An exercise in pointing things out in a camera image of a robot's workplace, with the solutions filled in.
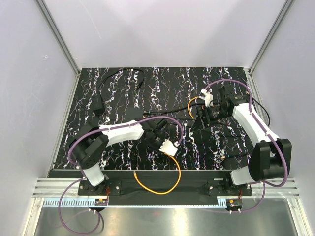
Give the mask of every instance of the black and white patterned tablecloth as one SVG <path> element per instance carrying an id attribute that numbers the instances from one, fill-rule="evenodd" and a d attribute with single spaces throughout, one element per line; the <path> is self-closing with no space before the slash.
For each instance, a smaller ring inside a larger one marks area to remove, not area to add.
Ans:
<path id="1" fill-rule="evenodd" d="M 94 116 L 91 110 L 91 96 L 102 78 L 118 71 L 119 68 L 84 68 L 72 101 L 70 113 L 64 129 L 61 145 L 53 169 L 75 169 L 66 158 L 66 143 L 85 122 Z M 124 122 L 127 107 L 140 107 L 146 111 L 171 110 L 187 106 L 200 94 L 202 88 L 219 79 L 234 79 L 247 83 L 241 67 L 163 67 L 142 68 L 145 72 L 144 84 L 136 89 L 137 81 L 143 74 L 139 71 L 122 71 L 109 78 L 101 95 L 106 112 L 102 124 Z M 245 93 L 245 88 L 232 84 L 235 92 Z M 212 94 L 217 98 L 217 88 Z M 176 156 L 183 170 L 236 169 L 247 165 L 252 144 L 240 125 L 234 119 L 224 119 L 226 125 L 218 125 L 209 130 L 191 133 L 192 120 L 187 110 L 169 114 L 181 119 L 185 128 L 184 140 Z M 166 132 L 171 137 L 179 133 L 177 126 L 169 125 Z M 176 165 L 163 154 L 152 151 L 142 141 L 126 141 L 108 147 L 100 162 L 104 170 L 173 170 Z"/>

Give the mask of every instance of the metal floor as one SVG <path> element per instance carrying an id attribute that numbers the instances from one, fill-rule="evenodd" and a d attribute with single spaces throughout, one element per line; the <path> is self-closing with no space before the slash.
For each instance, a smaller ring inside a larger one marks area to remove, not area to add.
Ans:
<path id="1" fill-rule="evenodd" d="M 243 208 L 254 205 L 244 199 Z M 97 223 L 97 216 L 84 208 L 62 208 L 64 221 L 79 232 L 88 232 Z M 211 209 L 192 208 L 107 208 L 101 212 L 104 224 L 92 235 L 99 236 L 297 236 L 285 199 L 264 199 L 261 206 L 249 213 L 213 213 Z M 71 236 L 61 226 L 56 207 L 43 207 L 36 236 Z"/>

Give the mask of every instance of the white wall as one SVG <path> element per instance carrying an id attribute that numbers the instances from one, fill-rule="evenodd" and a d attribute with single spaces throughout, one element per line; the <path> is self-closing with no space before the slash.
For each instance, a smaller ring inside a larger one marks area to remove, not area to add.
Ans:
<path id="1" fill-rule="evenodd" d="M 74 83 L 34 0 L 0 1 L 0 235 L 21 235 Z"/>
<path id="2" fill-rule="evenodd" d="M 285 0 L 45 2 L 79 67 L 249 67 Z"/>
<path id="3" fill-rule="evenodd" d="M 291 177 L 313 232 L 315 179 L 315 1 L 297 0 L 254 72 L 273 130 L 292 142 Z"/>

